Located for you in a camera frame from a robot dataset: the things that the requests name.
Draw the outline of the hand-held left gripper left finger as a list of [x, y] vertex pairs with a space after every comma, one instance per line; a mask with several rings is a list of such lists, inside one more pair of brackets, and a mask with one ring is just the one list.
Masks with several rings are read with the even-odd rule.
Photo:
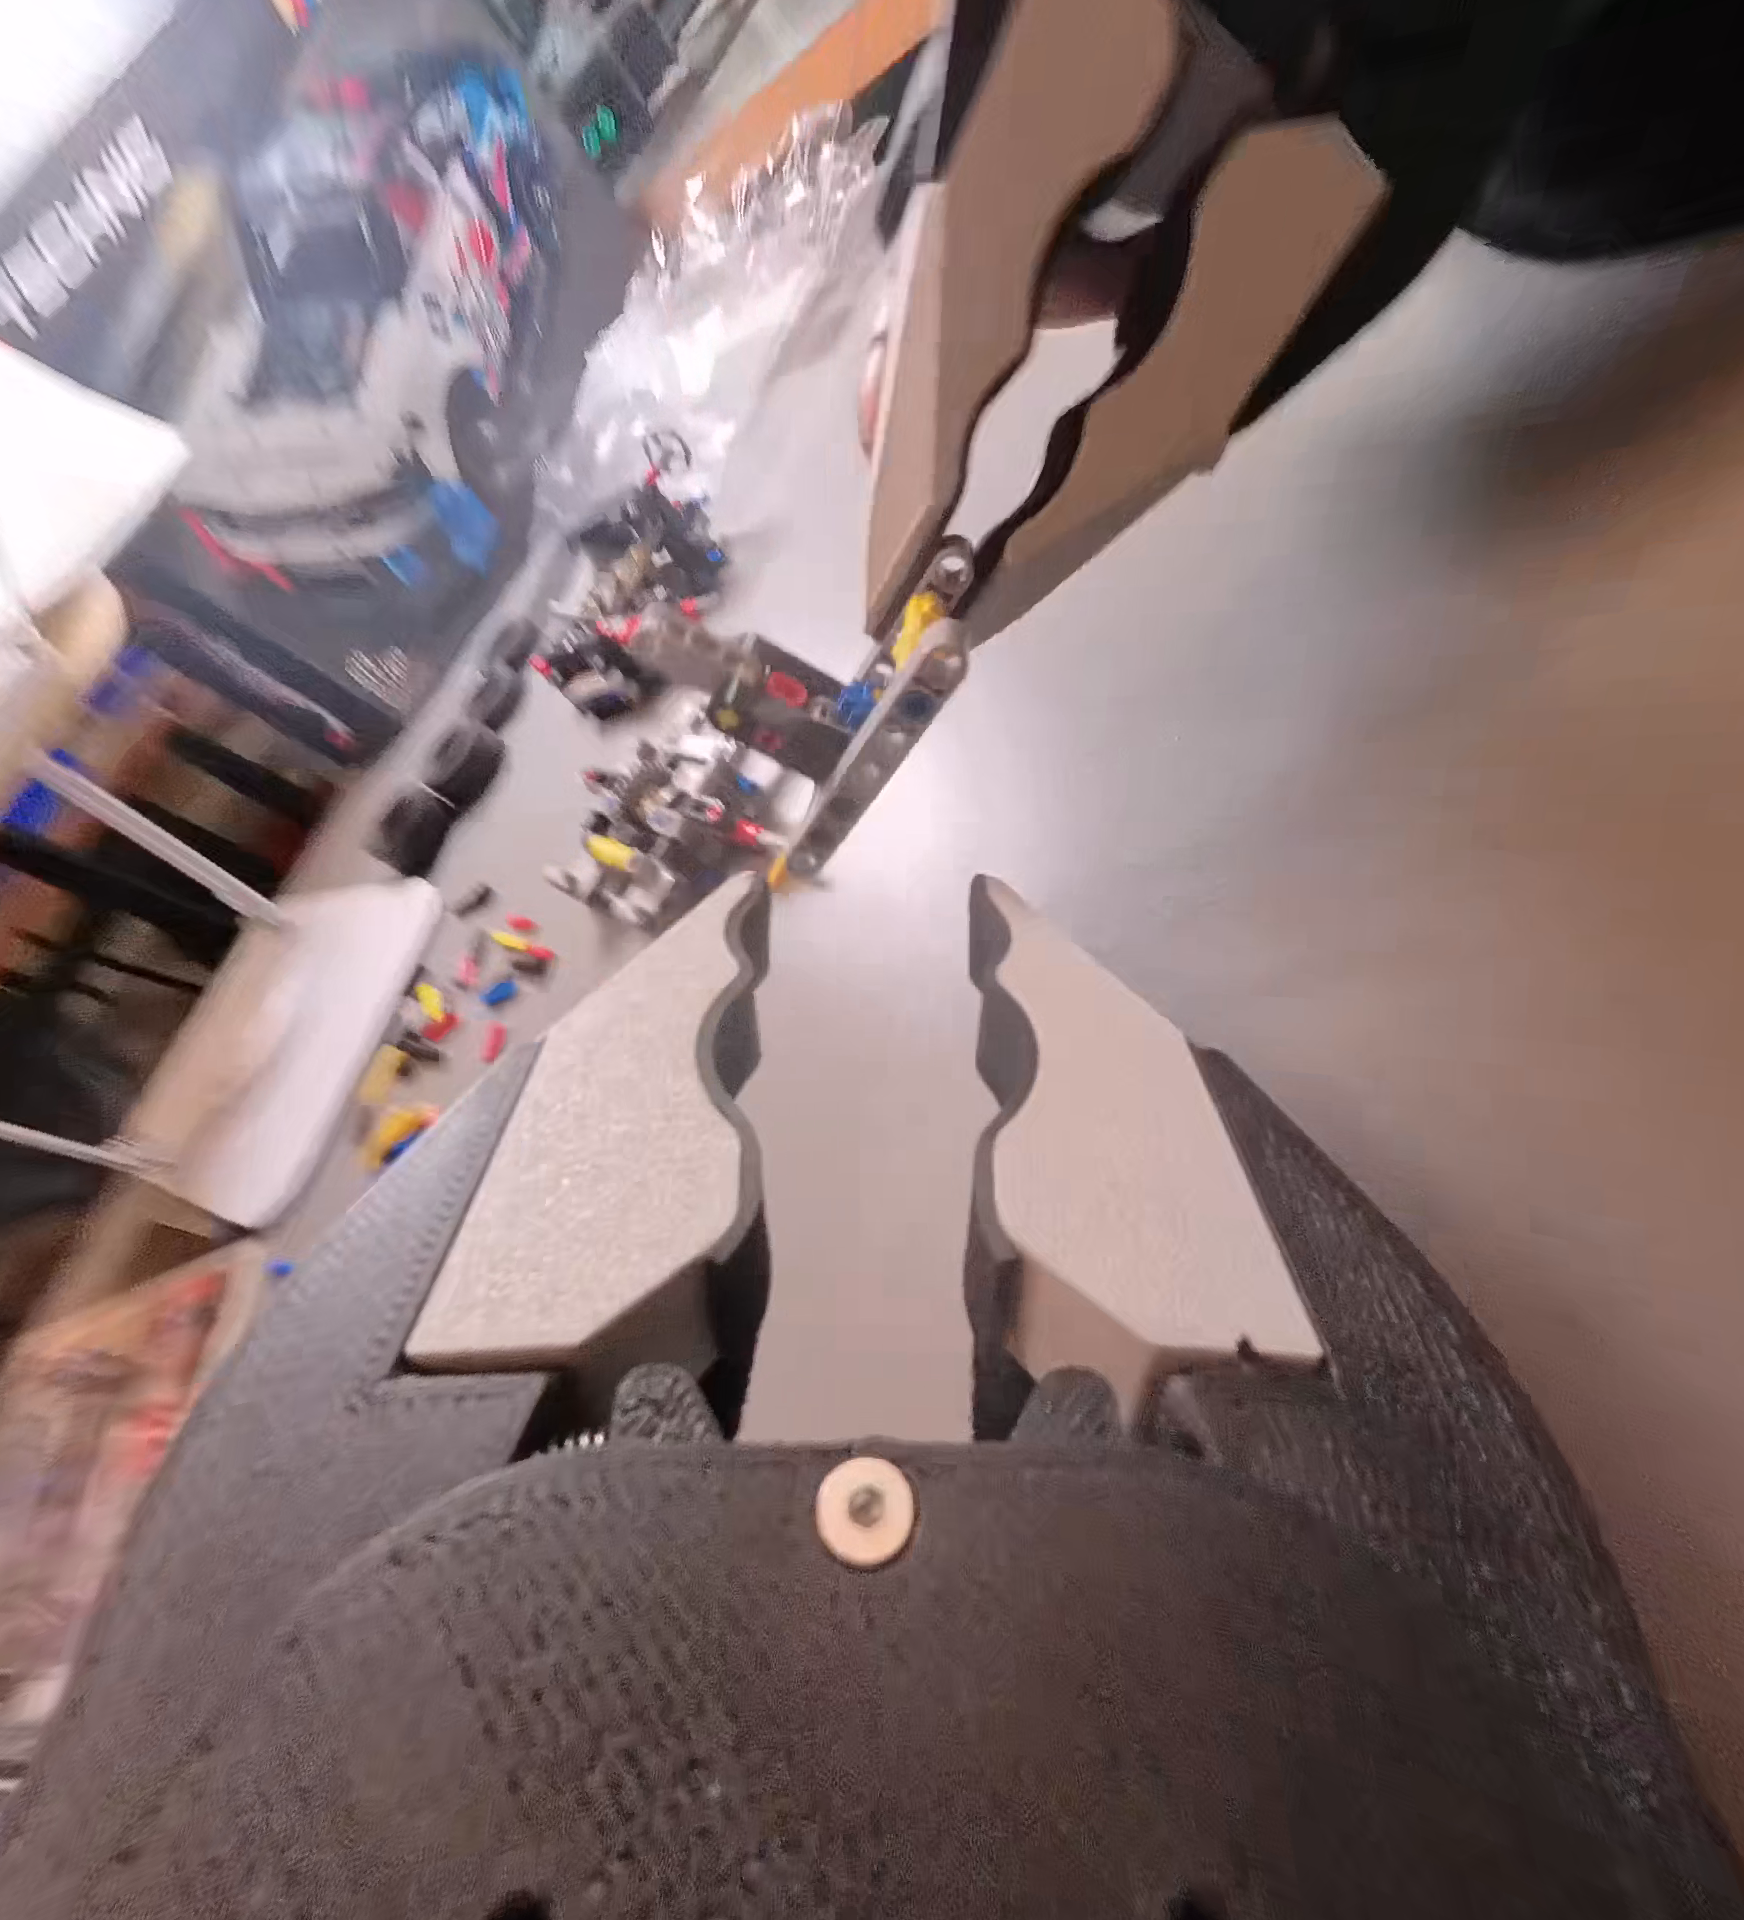
[[749, 1373], [770, 896], [740, 875], [551, 1027], [406, 1338], [424, 1373]]

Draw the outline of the black toy brick frame model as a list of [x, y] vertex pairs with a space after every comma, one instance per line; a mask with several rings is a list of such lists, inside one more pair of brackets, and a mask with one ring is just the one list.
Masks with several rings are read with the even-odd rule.
[[883, 690], [881, 681], [841, 683], [764, 636], [721, 636], [705, 720], [745, 752], [824, 785]]

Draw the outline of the instruction booklet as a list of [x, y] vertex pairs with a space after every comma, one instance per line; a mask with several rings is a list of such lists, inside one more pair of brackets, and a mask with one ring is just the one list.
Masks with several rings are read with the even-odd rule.
[[0, 1790], [57, 1713], [135, 1514], [249, 1325], [240, 1237], [27, 1332], [0, 1379]]

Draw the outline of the heap of toy brick parts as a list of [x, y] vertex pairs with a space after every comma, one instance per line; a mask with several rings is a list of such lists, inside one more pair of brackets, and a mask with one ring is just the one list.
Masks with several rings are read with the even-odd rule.
[[533, 663], [605, 744], [582, 771], [580, 854], [548, 881], [655, 934], [732, 874], [771, 864], [819, 785], [705, 720], [721, 636], [762, 635], [709, 622], [727, 554], [681, 460], [650, 467], [571, 545], [592, 582], [548, 614]]

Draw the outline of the clear plastic bags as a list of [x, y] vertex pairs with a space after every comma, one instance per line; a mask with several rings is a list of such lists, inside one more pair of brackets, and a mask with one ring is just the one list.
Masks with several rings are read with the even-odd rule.
[[588, 351], [541, 465], [545, 507], [588, 519], [666, 460], [715, 492], [770, 388], [821, 348], [878, 264], [886, 130], [885, 112], [808, 108], [727, 182], [687, 182]]

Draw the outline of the toy set box with car picture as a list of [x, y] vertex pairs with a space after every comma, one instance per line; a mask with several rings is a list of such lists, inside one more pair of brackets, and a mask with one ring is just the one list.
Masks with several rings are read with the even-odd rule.
[[180, 433], [117, 586], [316, 755], [522, 562], [576, 158], [501, 4], [0, 4], [0, 345]]

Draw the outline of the scatter of small coloured pins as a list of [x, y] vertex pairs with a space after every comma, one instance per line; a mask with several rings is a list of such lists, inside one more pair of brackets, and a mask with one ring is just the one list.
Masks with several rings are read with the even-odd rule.
[[381, 1173], [444, 1116], [466, 1076], [501, 1065], [560, 970], [545, 912], [489, 881], [447, 901], [442, 947], [412, 972], [355, 1089], [347, 1139]]

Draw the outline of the white tray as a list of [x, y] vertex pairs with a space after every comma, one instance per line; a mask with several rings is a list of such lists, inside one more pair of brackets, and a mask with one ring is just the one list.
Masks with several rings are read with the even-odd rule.
[[124, 1127], [141, 1174], [236, 1229], [278, 1225], [350, 1114], [442, 914], [426, 880], [381, 880], [291, 891], [271, 919], [241, 921]]

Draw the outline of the grey toy brick beam assembly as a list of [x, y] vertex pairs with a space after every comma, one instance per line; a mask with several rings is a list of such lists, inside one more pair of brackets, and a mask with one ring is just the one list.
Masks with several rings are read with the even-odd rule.
[[774, 891], [817, 880], [965, 685], [972, 645], [960, 613], [974, 578], [972, 547], [957, 536], [941, 540], [856, 683], [871, 705], [845, 755], [765, 871]]

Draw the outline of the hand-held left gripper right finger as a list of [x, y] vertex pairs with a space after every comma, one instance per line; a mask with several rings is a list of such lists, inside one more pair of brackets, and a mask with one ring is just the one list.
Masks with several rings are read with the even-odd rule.
[[1116, 1399], [1325, 1342], [1192, 1040], [999, 878], [970, 888], [980, 1129], [967, 1242], [974, 1395], [1055, 1369]]

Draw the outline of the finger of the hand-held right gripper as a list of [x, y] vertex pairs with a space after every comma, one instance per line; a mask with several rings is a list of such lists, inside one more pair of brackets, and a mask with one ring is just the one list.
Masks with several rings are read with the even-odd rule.
[[1062, 228], [1163, 111], [1174, 4], [959, 4], [941, 154], [885, 354], [866, 633], [925, 580], [982, 409], [1026, 360]]
[[1236, 138], [1205, 178], [1150, 348], [1052, 432], [1040, 478], [980, 547], [970, 643], [1006, 633], [1185, 478], [1217, 467], [1251, 394], [1388, 196], [1350, 138]]

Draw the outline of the white box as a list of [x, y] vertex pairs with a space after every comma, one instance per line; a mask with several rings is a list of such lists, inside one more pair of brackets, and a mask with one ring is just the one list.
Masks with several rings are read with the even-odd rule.
[[166, 420], [0, 342], [0, 635], [102, 573], [187, 461]]

